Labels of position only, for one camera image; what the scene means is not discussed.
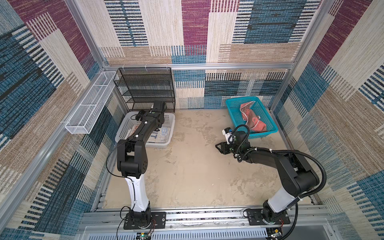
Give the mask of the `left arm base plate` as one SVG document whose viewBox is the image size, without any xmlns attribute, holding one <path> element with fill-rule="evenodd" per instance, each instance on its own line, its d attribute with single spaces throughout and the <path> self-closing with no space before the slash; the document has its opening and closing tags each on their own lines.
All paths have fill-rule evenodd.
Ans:
<svg viewBox="0 0 384 240">
<path fill-rule="evenodd" d="M 166 212 L 134 212 L 130 211 L 126 214 L 124 221 L 124 230 L 138 230 L 143 229 L 164 229 L 166 226 L 167 213 Z"/>
</svg>

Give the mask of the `pastel blue letter towel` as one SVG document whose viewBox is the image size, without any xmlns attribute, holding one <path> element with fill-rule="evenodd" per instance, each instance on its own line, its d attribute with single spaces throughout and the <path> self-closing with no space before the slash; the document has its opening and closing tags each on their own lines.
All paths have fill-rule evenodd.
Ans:
<svg viewBox="0 0 384 240">
<path fill-rule="evenodd" d="M 132 135 L 135 130 L 138 128 L 138 125 L 133 125 L 131 128 L 125 129 L 124 131 L 120 132 L 120 138 L 126 139 L 130 135 Z M 154 144 L 165 144 L 171 135 L 171 127 L 162 127 L 159 129 L 158 132 L 153 131 L 147 141 L 147 143 L 154 143 Z"/>
</svg>

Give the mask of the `pink red towel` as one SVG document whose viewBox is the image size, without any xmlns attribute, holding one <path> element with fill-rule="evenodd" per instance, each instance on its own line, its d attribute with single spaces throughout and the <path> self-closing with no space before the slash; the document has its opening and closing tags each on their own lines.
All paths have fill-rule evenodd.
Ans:
<svg viewBox="0 0 384 240">
<path fill-rule="evenodd" d="M 267 125 L 261 121 L 261 117 L 256 115 L 251 107 L 255 104 L 255 101 L 250 101 L 240 105 L 240 111 L 242 113 L 242 118 L 246 121 L 246 126 L 249 129 L 256 133 L 262 133 L 267 131 Z"/>
</svg>

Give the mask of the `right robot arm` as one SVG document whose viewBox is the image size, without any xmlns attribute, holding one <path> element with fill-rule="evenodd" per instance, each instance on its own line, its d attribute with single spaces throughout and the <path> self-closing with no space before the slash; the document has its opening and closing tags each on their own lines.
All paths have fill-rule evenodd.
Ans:
<svg viewBox="0 0 384 240">
<path fill-rule="evenodd" d="M 259 164 L 278 171 L 281 181 L 280 189 L 263 203 L 262 209 L 247 210 L 246 217 L 250 224 L 274 225 L 289 222 L 287 209 L 304 198 L 305 193 L 320 187 L 320 178 L 308 159 L 299 151 L 271 150 L 252 147 L 244 131 L 233 132 L 230 128 L 223 130 L 226 140 L 216 144 L 216 149 L 223 155 L 233 154 L 239 162 Z"/>
</svg>

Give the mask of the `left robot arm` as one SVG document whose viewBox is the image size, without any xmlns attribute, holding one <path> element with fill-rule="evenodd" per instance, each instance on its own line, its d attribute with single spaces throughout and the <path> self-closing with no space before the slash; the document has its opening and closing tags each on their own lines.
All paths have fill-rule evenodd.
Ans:
<svg viewBox="0 0 384 240">
<path fill-rule="evenodd" d="M 131 197 L 128 221 L 147 226 L 151 221 L 151 207 L 146 194 L 144 174 L 148 168 L 146 143 L 153 131 L 165 122 L 166 103 L 154 102 L 151 110 L 141 117 L 138 128 L 126 140 L 120 140 L 117 148 L 117 168 L 125 178 Z"/>
</svg>

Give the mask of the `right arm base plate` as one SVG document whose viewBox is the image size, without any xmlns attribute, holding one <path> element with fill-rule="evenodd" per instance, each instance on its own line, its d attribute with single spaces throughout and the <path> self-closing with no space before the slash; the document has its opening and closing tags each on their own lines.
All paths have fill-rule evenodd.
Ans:
<svg viewBox="0 0 384 240">
<path fill-rule="evenodd" d="M 286 211 L 275 213 L 267 209 L 250 209 L 243 211 L 243 216 L 248 219 L 250 226 L 288 225 L 291 223 Z"/>
</svg>

